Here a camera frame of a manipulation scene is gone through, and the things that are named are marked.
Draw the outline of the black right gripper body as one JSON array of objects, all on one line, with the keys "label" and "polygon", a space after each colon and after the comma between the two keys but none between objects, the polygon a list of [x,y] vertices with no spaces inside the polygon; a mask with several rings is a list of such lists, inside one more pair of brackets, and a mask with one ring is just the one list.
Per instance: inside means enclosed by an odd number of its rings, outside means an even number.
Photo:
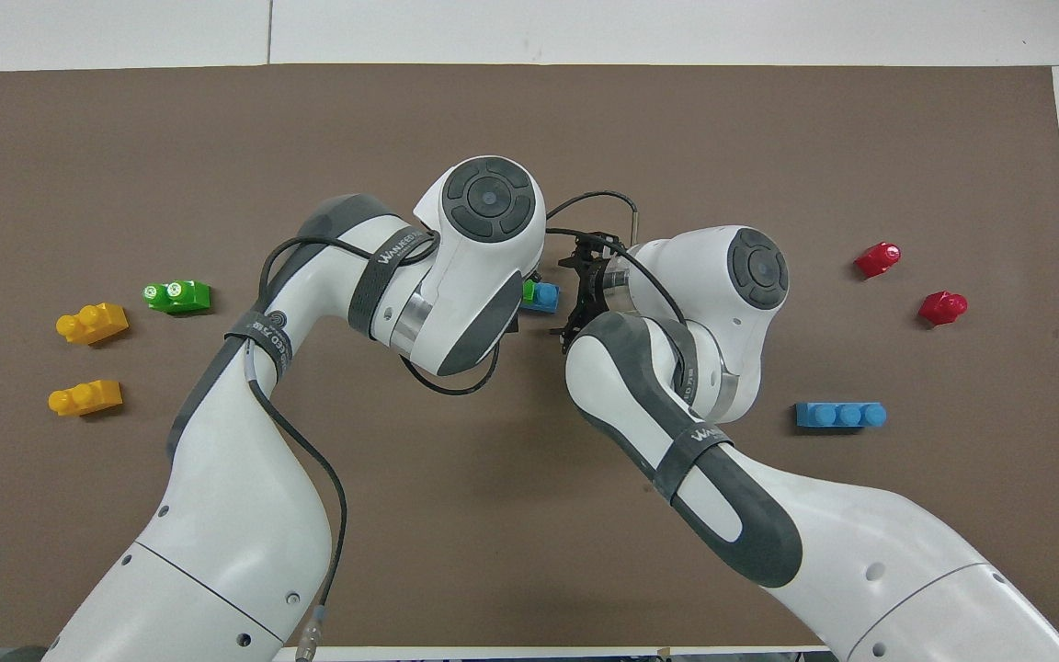
[{"label": "black right gripper body", "polygon": [[591,322],[598,314],[633,314],[629,278],[632,265],[623,258],[629,251],[618,237],[605,232],[580,232],[575,238],[575,251],[586,255],[586,269],[577,275],[577,294],[572,317],[587,317]]}]

